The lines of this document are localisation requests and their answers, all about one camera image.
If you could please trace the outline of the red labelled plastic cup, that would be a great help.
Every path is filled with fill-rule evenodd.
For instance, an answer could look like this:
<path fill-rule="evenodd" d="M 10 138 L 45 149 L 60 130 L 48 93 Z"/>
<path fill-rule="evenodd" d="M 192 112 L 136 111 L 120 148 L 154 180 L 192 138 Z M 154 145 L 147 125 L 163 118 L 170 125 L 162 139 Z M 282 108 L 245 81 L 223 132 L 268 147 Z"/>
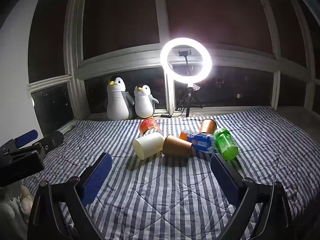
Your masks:
<path fill-rule="evenodd" d="M 139 125 L 139 131 L 142 136 L 155 132 L 162 134 L 158 122 L 153 118 L 144 119 Z"/>

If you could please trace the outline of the white paper cup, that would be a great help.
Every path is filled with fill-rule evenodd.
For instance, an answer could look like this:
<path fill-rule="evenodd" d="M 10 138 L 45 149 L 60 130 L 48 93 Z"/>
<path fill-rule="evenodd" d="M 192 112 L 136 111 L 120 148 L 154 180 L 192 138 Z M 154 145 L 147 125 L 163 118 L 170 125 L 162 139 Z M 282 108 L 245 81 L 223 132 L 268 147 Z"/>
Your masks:
<path fill-rule="evenodd" d="M 161 133 L 154 132 L 133 140 L 132 144 L 136 156 L 144 160 L 162 150 L 164 137 Z"/>

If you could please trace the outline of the brown paper cup near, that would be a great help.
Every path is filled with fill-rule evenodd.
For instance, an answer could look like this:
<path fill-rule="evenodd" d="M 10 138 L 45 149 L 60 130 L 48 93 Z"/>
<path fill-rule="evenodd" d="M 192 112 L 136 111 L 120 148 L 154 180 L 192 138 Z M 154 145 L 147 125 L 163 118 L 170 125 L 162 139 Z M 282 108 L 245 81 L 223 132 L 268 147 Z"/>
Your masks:
<path fill-rule="evenodd" d="M 165 156 L 190 158 L 193 148 L 191 142 L 168 135 L 164 140 L 162 152 Z"/>

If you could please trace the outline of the brown paper cup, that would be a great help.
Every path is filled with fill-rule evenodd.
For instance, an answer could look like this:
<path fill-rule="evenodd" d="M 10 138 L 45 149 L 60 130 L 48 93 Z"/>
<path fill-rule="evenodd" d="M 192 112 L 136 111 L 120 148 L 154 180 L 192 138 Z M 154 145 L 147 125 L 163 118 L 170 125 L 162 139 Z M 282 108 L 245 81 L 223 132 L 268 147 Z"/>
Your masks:
<path fill-rule="evenodd" d="M 216 122 L 213 119 L 204 119 L 199 129 L 200 133 L 214 134 L 216 130 Z"/>
<path fill-rule="evenodd" d="M 191 142 L 168 135 L 164 140 L 162 152 L 165 156 L 190 158 L 193 148 Z"/>

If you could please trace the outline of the brown paper cup far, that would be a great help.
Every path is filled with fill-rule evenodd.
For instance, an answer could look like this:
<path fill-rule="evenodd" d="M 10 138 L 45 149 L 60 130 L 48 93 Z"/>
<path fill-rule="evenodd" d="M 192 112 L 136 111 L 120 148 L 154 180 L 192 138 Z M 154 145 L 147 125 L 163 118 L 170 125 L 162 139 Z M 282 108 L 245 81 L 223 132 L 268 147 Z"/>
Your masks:
<path fill-rule="evenodd" d="M 199 129 L 200 133 L 214 134 L 216 130 L 216 122 L 213 119 L 204 119 Z"/>

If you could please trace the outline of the large plush penguin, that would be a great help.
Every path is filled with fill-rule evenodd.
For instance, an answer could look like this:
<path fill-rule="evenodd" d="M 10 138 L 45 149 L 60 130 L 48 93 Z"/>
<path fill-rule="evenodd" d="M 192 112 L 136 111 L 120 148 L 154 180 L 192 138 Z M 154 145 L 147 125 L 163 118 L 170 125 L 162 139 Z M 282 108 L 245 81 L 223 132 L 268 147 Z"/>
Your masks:
<path fill-rule="evenodd" d="M 107 85 L 107 117 L 109 120 L 127 120 L 133 118 L 135 101 L 126 91 L 124 80 L 119 75 L 110 78 Z"/>

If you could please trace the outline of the blue white striped quilt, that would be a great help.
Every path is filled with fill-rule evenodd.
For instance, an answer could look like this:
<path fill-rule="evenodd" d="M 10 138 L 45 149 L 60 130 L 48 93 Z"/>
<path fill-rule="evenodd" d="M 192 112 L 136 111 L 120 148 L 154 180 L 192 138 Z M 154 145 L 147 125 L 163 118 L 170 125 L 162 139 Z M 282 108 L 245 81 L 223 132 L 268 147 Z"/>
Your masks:
<path fill-rule="evenodd" d="M 288 239 L 307 236 L 319 214 L 319 144 L 268 108 L 215 116 L 239 147 L 231 162 L 257 183 L 283 184 L 293 218 Z M 79 121 L 45 169 L 23 184 L 35 193 L 40 182 L 78 176 L 102 153 L 112 168 L 88 212 L 106 239 L 216 239 L 235 210 L 210 169 L 210 156 L 140 160 L 132 147 L 139 120 Z"/>

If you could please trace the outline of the green plastic bottle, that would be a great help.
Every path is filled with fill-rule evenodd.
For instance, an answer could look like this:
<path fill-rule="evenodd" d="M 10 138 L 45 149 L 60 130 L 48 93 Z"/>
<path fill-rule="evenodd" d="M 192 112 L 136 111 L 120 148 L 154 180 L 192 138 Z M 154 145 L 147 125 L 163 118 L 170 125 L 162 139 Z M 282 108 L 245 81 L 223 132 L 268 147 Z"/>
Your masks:
<path fill-rule="evenodd" d="M 214 136 L 216 146 L 225 160 L 233 160 L 239 154 L 238 146 L 229 130 L 218 128 Z"/>

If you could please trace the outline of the small plush penguin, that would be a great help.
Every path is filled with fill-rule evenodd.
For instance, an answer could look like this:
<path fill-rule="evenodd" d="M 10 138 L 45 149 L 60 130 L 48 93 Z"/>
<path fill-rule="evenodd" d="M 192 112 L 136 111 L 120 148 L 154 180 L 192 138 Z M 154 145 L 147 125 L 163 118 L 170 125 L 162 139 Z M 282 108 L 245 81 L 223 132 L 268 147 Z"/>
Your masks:
<path fill-rule="evenodd" d="M 159 101 L 151 94 L 150 87 L 148 85 L 136 86 L 134 96 L 136 115 L 143 119 L 153 116 Z"/>

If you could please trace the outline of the blue orange plastic bottle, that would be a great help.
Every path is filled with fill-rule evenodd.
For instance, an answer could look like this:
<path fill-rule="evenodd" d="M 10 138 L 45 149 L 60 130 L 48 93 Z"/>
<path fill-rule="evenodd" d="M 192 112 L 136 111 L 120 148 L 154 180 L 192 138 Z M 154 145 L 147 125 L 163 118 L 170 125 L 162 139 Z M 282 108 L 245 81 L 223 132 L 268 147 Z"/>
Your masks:
<path fill-rule="evenodd" d="M 192 147 L 200 152 L 212 154 L 215 148 L 215 137 L 210 133 L 183 130 L 180 139 L 190 142 Z"/>

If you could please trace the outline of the black power strip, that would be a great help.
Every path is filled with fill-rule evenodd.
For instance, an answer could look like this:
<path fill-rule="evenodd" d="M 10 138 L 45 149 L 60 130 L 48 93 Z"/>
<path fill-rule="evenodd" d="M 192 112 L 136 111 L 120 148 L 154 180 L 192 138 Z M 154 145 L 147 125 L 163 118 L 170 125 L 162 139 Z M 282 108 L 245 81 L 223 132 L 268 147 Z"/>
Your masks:
<path fill-rule="evenodd" d="M 161 118 L 172 118 L 172 115 L 170 115 L 170 114 L 162 114 Z"/>

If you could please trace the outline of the black tripod stand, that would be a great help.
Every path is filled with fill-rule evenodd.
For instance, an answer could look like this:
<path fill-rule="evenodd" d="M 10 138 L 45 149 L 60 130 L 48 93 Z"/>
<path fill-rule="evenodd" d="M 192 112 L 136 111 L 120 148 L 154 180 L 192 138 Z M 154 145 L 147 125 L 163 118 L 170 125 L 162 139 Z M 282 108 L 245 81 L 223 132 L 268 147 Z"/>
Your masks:
<path fill-rule="evenodd" d="M 189 63 L 188 63 L 188 56 L 191 55 L 191 50 L 189 49 L 189 50 L 179 51 L 178 55 L 184 57 L 187 76 L 191 76 L 191 71 L 193 70 L 193 66 L 189 66 Z M 192 98 L 195 98 L 195 101 L 198 103 L 198 106 L 200 108 L 203 108 L 203 103 L 200 100 L 200 98 L 197 95 L 194 95 L 194 93 L 199 91 L 200 88 L 201 88 L 200 86 L 195 85 L 193 83 L 187 84 L 187 91 L 185 92 L 184 96 L 178 101 L 178 106 L 176 107 L 176 110 L 178 110 L 179 107 L 182 107 L 183 111 L 186 109 L 185 116 L 189 117 Z"/>

